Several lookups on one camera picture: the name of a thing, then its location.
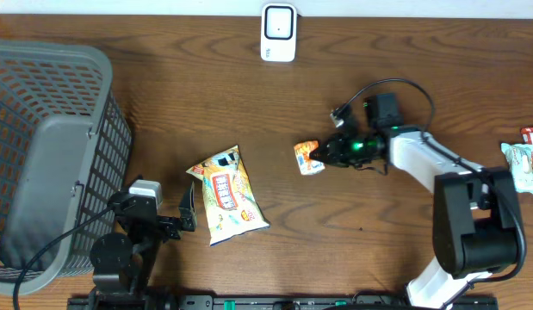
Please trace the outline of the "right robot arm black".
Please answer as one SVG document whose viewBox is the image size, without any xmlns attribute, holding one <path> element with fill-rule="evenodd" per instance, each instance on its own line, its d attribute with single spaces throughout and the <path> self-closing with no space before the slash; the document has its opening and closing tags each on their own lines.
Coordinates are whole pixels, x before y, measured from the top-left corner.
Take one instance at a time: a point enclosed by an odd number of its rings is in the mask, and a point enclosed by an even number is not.
<svg viewBox="0 0 533 310">
<path fill-rule="evenodd" d="M 367 134 L 341 125 L 310 159 L 367 170 L 382 159 L 433 196 L 435 257 L 406 286 L 420 309 L 449 309 L 475 284 L 503 282 L 522 269 L 526 240 L 511 173 L 462 159 L 417 125 L 374 122 Z"/>
</svg>

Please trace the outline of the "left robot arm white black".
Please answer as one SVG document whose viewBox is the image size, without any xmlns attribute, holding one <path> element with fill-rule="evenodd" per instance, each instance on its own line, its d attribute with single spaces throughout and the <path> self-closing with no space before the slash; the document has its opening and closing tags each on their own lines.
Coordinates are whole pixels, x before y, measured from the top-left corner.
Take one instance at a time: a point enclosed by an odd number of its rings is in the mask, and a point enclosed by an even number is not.
<svg viewBox="0 0 533 310">
<path fill-rule="evenodd" d="M 178 300 L 165 289 L 148 286 L 158 250 L 169 240 L 179 240 L 197 227 L 195 186 L 183 195 L 178 217 L 158 213 L 161 184 L 136 180 L 114 193 L 107 207 L 123 229 L 100 237 L 91 247 L 95 287 L 85 309 L 178 309 Z"/>
</svg>

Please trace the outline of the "teal wet wipes pack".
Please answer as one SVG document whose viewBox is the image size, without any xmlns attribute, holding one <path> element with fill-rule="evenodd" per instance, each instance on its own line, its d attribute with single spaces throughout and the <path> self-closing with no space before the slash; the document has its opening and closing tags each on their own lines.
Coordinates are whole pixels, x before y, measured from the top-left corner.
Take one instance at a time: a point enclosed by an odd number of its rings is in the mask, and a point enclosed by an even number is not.
<svg viewBox="0 0 533 310">
<path fill-rule="evenodd" d="M 509 165 L 516 191 L 533 195 L 533 146 L 502 143 L 500 149 Z"/>
</svg>

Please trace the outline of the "yellow snack chip bag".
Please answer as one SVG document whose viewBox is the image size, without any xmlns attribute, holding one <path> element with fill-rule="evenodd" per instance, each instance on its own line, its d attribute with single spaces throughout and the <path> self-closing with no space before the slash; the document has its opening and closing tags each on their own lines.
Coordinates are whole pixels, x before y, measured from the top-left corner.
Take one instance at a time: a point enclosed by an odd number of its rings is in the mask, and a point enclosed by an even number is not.
<svg viewBox="0 0 533 310">
<path fill-rule="evenodd" d="M 202 181 L 210 245 L 270 227 L 253 195 L 238 146 L 219 152 L 186 172 Z"/>
</svg>

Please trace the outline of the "small orange white box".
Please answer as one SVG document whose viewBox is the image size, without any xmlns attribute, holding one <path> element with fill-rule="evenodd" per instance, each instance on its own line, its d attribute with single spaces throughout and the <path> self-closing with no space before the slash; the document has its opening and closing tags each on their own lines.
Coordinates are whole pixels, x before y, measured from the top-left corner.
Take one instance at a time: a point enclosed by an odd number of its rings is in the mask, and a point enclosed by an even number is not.
<svg viewBox="0 0 533 310">
<path fill-rule="evenodd" d="M 319 147 L 317 140 L 309 140 L 294 145 L 294 154 L 301 175 L 311 176 L 320 173 L 325 165 L 320 161 L 311 159 L 311 152 Z"/>
</svg>

